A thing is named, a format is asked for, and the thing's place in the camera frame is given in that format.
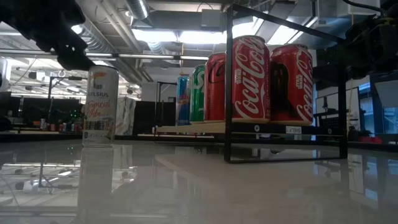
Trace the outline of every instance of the sprite can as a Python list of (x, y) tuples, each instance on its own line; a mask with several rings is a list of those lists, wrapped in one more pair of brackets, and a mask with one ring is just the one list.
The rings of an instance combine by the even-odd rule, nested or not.
[(191, 124), (203, 123), (205, 118), (205, 65), (198, 65), (191, 77)]

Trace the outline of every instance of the coca-cola can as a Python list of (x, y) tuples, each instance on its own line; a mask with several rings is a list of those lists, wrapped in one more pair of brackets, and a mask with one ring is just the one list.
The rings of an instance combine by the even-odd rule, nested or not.
[(237, 37), (232, 49), (232, 120), (266, 123), (271, 118), (269, 98), (269, 50), (263, 38)]
[(205, 122), (225, 120), (225, 53), (209, 56), (205, 65)]
[(271, 53), (271, 121), (312, 124), (312, 56), (305, 45), (290, 44)]

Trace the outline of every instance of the ceiling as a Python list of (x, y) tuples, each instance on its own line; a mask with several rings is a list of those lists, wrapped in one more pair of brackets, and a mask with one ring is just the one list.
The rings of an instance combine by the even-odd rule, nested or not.
[[(154, 50), (149, 47), (145, 38), (159, 39), (162, 45), (163, 52), (166, 54), (174, 55), (192, 55), (192, 56), (209, 56), (216, 52), (224, 52), (226, 44), (224, 43), (225, 33), (223, 21), (220, 20), (219, 26), (216, 28), (211, 26), (204, 27), (202, 24), (208, 24), (209, 21), (206, 17), (214, 16), (214, 12), (220, 13), (220, 10), (225, 10), (232, 2), (244, 6), (250, 6), (259, 11), (267, 12), (273, 16), (282, 19), (288, 19), (305, 25), (311, 19), (315, 19), (310, 27), (320, 29), (323, 32), (344, 34), (347, 29), (347, 24), (351, 20), (347, 17), (338, 17), (336, 13), (337, 5), (328, 4), (324, 12), (335, 12), (327, 14), (327, 16), (318, 18), (312, 14), (314, 6), (311, 0), (209, 0), (206, 3), (198, 0), (180, 2), (179, 0), (147, 0), (150, 7), (150, 14), (147, 19), (143, 21), (131, 21), (128, 9), (126, 7), (126, 0), (76, 0), (80, 5), (86, 22), (83, 24), (83, 40), (86, 42), (92, 41), (94, 44), (89, 44), (89, 52), (117, 52), (127, 54), (153, 54)], [(245, 21), (234, 26), (234, 35), (256, 34), (263, 37), (267, 44), (271, 44), (271, 40), (280, 40), (276, 37), (277, 33), (281, 30), (277, 24), (272, 24), (267, 21), (257, 20), (257, 18), (244, 17)], [(201, 32), (209, 30), (219, 34), (221, 40), (212, 43), (214, 36), (205, 36), (193, 33), (191, 36), (185, 35), (186, 31)], [(146, 34), (144, 39), (139, 35), (136, 30), (143, 30)], [(166, 34), (171, 33), (172, 39), (177, 38), (179, 41), (166, 41)], [(302, 35), (294, 43), (306, 43), (310, 47), (325, 47), (329, 42), (324, 43), (316, 40), (307, 35)], [(0, 24), (0, 49), (24, 49), (24, 50), (38, 50), (39, 48), (33, 41), (28, 41), (23, 36), (18, 35), (16, 30), (6, 24)], [(49, 76), (58, 76), (62, 71), (62, 67), (54, 60), (48, 58), (22, 58), (8, 57), (7, 59), (12, 62), (11, 71), (11, 90), (13, 93), (32, 94), (34, 97), (40, 94), (41, 97), (47, 97), (49, 88)], [(172, 60), (139, 60), (139, 59), (117, 59), (117, 61), (100, 61), (95, 60), (99, 64), (108, 64), (118, 68), (121, 72), (119, 81), (119, 94), (127, 95), (127, 88), (135, 88), (133, 97), (139, 99), (141, 97), (141, 89), (139, 88), (143, 82), (175, 82), (181, 71), (183, 73), (192, 73), (193, 68), (205, 61), (172, 61)], [(28, 68), (29, 72), (45, 72), (43, 80), (33, 80), (25, 74)], [(83, 71), (64, 71), (65, 77), (78, 76), (86, 77), (87, 73)], [(33, 90), (26, 90), (25, 86), (32, 85)], [(86, 81), (70, 81), (66, 78), (62, 82), (58, 82), (57, 86), (53, 88), (52, 94), (62, 95), (69, 94), (67, 86), (76, 87), (81, 89), (77, 95), (85, 95), (84, 89), (86, 88)]]

